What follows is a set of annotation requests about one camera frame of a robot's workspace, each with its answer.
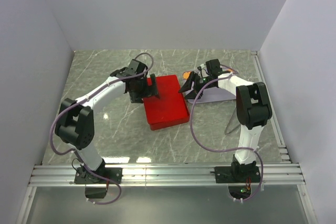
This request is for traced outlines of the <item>red tin lid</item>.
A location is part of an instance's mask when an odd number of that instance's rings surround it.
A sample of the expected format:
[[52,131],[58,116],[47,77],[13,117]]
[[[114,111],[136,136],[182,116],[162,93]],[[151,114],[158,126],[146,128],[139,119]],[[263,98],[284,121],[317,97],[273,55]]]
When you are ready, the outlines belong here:
[[176,75],[156,77],[160,98],[143,99],[146,119],[161,114],[190,114],[184,97],[179,93],[180,83]]

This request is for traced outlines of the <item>red cookie tin box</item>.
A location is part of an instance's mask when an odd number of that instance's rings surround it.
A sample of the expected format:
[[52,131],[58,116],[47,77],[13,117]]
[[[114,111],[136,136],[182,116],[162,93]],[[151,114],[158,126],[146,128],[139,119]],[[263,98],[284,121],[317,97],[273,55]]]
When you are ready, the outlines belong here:
[[187,114],[161,114],[148,119],[148,124],[152,131],[173,127],[187,123],[190,115]]

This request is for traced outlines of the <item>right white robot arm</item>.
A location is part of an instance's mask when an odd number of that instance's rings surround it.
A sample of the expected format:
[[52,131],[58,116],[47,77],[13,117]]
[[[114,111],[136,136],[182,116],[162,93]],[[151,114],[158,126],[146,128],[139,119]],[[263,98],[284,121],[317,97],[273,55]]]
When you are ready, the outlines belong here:
[[236,97],[236,115],[240,123],[238,147],[230,167],[216,169],[217,178],[225,183],[259,182],[261,175],[255,153],[260,135],[272,117],[267,87],[236,75],[236,71],[212,59],[191,71],[180,88],[185,99],[197,101],[203,91],[220,88]]

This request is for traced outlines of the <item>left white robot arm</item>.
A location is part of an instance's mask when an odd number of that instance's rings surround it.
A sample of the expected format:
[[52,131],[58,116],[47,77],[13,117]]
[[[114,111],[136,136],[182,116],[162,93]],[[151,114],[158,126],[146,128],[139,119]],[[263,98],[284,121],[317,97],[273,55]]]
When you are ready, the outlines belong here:
[[59,114],[52,123],[51,134],[56,134],[70,146],[80,162],[79,175],[87,176],[93,183],[111,179],[104,159],[93,144],[94,115],[114,99],[129,94],[131,103],[143,103],[145,98],[159,97],[152,66],[134,58],[129,65],[112,72],[95,89],[77,99],[62,101]]

